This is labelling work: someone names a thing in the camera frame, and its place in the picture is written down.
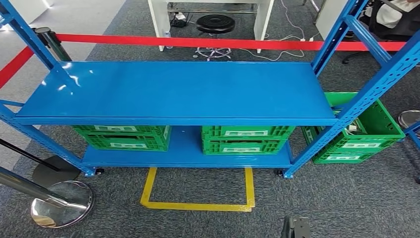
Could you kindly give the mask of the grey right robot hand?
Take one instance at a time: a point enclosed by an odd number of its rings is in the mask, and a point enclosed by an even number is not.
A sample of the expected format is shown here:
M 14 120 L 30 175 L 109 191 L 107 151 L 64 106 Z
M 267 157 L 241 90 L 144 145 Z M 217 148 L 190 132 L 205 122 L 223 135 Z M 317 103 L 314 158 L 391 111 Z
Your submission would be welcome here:
M 297 215 L 286 216 L 281 238 L 311 238 L 309 218 Z

